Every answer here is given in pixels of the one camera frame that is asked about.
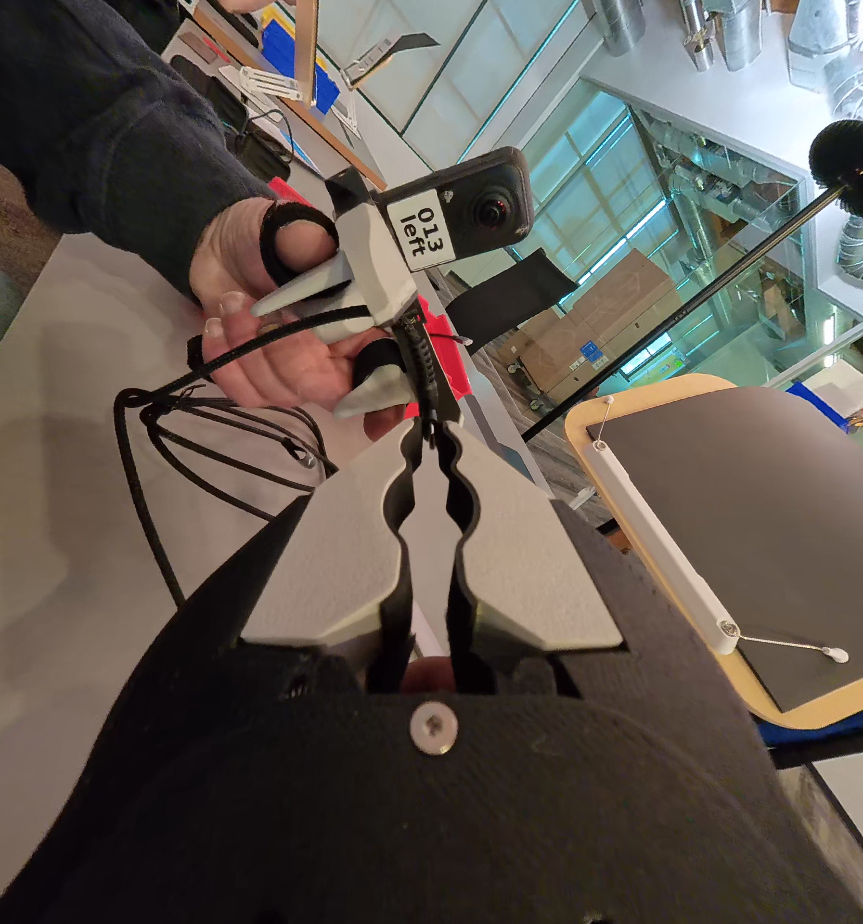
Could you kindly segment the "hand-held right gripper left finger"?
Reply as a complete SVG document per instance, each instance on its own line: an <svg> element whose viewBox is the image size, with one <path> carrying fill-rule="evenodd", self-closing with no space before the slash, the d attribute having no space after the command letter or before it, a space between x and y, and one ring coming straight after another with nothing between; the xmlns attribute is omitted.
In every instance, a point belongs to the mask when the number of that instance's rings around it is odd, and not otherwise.
<svg viewBox="0 0 863 924"><path fill-rule="evenodd" d="M411 651L401 535L414 509L420 420L402 422L311 496L248 618L245 641L325 653Z"/></svg>

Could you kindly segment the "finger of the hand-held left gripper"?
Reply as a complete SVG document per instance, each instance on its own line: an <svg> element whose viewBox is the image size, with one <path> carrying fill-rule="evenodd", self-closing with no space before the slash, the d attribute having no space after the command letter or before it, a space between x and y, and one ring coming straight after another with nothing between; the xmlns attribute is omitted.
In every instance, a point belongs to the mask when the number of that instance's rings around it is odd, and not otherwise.
<svg viewBox="0 0 863 924"><path fill-rule="evenodd" d="M406 372L395 364L381 365L342 398L333 416L347 420L361 415L408 406L412 403L412 384Z"/></svg>
<svg viewBox="0 0 863 924"><path fill-rule="evenodd" d="M254 317L263 317L285 307L334 295L353 281L354 274L345 254L306 271L288 283L265 295L250 309Z"/></svg>

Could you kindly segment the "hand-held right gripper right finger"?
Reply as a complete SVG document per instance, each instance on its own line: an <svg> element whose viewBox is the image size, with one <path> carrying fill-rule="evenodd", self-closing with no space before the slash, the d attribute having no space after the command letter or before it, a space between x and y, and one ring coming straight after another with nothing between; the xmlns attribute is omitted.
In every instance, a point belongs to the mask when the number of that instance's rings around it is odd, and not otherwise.
<svg viewBox="0 0 863 924"><path fill-rule="evenodd" d="M451 655L610 651L622 633L548 495L452 422L438 431L446 510L460 536Z"/></svg>

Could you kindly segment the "red plastic bin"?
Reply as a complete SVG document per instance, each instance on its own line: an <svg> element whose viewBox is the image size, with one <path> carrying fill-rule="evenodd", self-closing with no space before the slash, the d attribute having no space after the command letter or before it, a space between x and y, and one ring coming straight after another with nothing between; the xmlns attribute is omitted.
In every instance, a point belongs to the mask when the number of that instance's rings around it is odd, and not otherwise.
<svg viewBox="0 0 863 924"><path fill-rule="evenodd" d="M279 201L296 202L312 208L312 203L283 179L274 177L269 181L268 186ZM444 312L435 313L434 309L438 305L429 304L424 292L419 292L418 301L424 314L425 329L435 349L438 363L451 389L452 396L459 401L472 393L472 387L460 353L460 346L453 339L456 336L455 331L451 328L450 321Z"/></svg>

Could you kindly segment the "person's left forearm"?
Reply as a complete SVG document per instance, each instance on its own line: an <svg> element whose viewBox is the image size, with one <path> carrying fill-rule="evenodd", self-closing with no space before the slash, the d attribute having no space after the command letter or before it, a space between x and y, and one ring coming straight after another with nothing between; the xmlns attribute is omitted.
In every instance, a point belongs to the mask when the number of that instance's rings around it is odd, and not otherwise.
<svg viewBox="0 0 863 924"><path fill-rule="evenodd" d="M137 254L185 295L214 219L272 200L208 102L104 2L0 2L0 165L43 222Z"/></svg>

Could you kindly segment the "person's left hand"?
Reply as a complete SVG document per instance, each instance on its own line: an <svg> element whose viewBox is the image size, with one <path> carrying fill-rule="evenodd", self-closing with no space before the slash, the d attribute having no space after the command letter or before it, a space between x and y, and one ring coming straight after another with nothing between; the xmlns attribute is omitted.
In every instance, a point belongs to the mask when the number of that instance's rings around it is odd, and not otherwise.
<svg viewBox="0 0 863 924"><path fill-rule="evenodd" d="M204 229L190 265L189 283L203 309L202 353L212 362L283 322L257 318L252 306L276 289L261 260L260 228L272 200L242 200L216 215ZM291 270L302 273L330 260L337 245L321 226L298 221L279 229L274 248ZM326 345L311 331L263 346L212 374L225 396L245 408L307 403L333 411L353 384L355 358L389 335L371 329Z"/></svg>

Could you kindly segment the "black tilted panel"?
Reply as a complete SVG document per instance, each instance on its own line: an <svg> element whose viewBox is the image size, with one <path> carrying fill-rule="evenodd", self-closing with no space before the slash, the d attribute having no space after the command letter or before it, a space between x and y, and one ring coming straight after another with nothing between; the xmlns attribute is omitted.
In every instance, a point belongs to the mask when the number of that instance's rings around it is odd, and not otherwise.
<svg viewBox="0 0 863 924"><path fill-rule="evenodd" d="M455 334L472 355L495 338L576 291L578 284L543 248L455 297L446 309Z"/></svg>

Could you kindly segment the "white metal stand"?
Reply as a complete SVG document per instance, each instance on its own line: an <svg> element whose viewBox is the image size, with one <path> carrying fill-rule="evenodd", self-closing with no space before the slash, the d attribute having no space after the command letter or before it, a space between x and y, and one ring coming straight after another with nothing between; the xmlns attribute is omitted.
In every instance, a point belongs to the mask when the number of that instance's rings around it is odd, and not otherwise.
<svg viewBox="0 0 863 924"><path fill-rule="evenodd" d="M636 489L622 463L603 438L606 422L616 397L603 399L605 411L598 423L598 436L585 446L585 461L598 476L598 486L609 491L610 505L621 515L622 529L635 540L638 550L646 555L647 567L700 634L712 654L722 661L732 659L739 641L780 646L807 652L817 652L835 664L848 664L850 654L839 647L810 643L753 638L744 635L719 598L695 570L683 551L671 537L655 512Z"/></svg>

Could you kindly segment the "wooden-edged black board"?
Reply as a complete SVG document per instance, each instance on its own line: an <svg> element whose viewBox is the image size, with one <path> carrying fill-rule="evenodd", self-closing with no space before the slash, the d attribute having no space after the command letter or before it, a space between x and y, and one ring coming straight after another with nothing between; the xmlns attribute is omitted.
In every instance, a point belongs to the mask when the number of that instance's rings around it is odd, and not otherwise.
<svg viewBox="0 0 863 924"><path fill-rule="evenodd" d="M715 659L748 709L806 731L863 711L863 449L802 398L709 374L615 397L604 440L742 633L850 654L739 641ZM577 404L565 436L649 571L585 461L604 411Z"/></svg>

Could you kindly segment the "black pole stand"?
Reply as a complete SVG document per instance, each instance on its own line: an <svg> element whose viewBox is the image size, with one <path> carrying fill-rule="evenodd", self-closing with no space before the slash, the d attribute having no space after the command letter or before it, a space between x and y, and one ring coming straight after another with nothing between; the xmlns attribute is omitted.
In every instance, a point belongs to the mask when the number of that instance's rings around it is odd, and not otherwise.
<svg viewBox="0 0 863 924"><path fill-rule="evenodd" d="M542 416L525 433L557 421L574 400L651 385L689 372L713 372L739 385L762 385L816 347L818 329L831 342L848 316L807 283L809 225L824 209L841 207L863 224L863 122L830 124L814 140L809 166L818 195L802 205L779 183L772 202L759 186L707 175L686 160L670 165L669 208L685 243L682 268L671 269L682 306L642 336L621 358L560 403L539 396Z"/></svg>

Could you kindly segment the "silver ventilation duct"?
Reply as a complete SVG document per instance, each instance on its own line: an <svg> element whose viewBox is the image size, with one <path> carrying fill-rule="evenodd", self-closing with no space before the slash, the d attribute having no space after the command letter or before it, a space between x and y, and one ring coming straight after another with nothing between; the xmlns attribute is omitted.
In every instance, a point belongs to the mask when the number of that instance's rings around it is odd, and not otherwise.
<svg viewBox="0 0 863 924"><path fill-rule="evenodd" d="M818 132L845 114L830 77L861 67L856 52L809 55L789 44L795 16L767 6L758 20L735 12L717 17L719 59L699 71L685 43L679 2L645 2L645 35L626 54L594 52L583 76L611 95L706 140L747 155L817 187L808 153Z"/></svg>

